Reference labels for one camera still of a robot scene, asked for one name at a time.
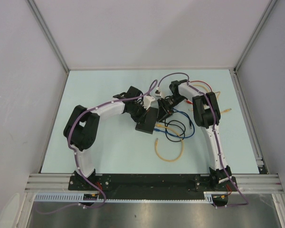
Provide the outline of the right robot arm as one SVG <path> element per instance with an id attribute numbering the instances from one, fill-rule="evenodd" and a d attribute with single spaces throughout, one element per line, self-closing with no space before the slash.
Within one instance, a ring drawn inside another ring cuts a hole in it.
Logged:
<path id="1" fill-rule="evenodd" d="M 215 93 L 204 93 L 190 85 L 186 79 L 171 82 L 169 89 L 172 95 L 157 101 L 159 107 L 157 121 L 163 122 L 172 116 L 175 106 L 184 100 L 191 100 L 195 124 L 202 129 L 211 155 L 209 184 L 214 190 L 222 190 L 231 179 L 232 172 L 220 142 L 221 114 Z"/>

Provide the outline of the black network switch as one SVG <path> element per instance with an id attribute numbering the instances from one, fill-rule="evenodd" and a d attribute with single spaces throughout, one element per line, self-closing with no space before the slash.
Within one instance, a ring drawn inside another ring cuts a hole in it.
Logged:
<path id="1" fill-rule="evenodd" d="M 153 134 L 157 122 L 158 108 L 150 107 L 145 116 L 144 123 L 137 123 L 135 130 L 143 133 Z"/>

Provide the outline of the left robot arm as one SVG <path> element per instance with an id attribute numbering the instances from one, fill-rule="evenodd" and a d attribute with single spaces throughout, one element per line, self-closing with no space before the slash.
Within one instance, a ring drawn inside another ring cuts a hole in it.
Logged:
<path id="1" fill-rule="evenodd" d="M 154 101 L 155 98 L 150 94 L 143 94 L 141 90 L 131 86 L 127 92 L 114 95 L 113 100 L 94 108 L 87 109 L 77 105 L 73 109 L 63 135 L 67 138 L 69 148 L 74 151 L 76 171 L 80 175 L 78 183 L 81 187 L 90 190 L 95 186 L 95 177 L 92 176 L 95 168 L 85 150 L 95 142 L 99 123 L 127 113 L 136 124 L 144 124 Z"/>

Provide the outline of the yellow ethernet cable pulled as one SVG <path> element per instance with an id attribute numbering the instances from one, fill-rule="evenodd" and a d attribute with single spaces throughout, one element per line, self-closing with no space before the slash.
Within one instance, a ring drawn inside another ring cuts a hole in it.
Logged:
<path id="1" fill-rule="evenodd" d="M 213 92 L 213 89 L 212 87 L 204 82 L 204 81 L 200 81 L 200 80 L 193 80 L 193 81 L 190 81 L 191 85 L 194 86 L 194 87 L 198 87 L 198 88 L 201 88 L 202 92 Z M 221 92 L 220 91 L 216 91 L 214 92 L 214 94 L 216 94 L 216 98 L 218 99 L 220 97 L 220 94 Z M 186 100 L 185 101 L 187 104 L 190 104 L 190 105 L 193 105 L 193 102 L 192 101 L 189 101 L 189 100 Z M 228 108 L 228 109 L 225 109 L 223 111 L 220 111 L 221 114 L 225 114 L 225 113 L 228 113 L 232 110 L 232 108 Z"/>

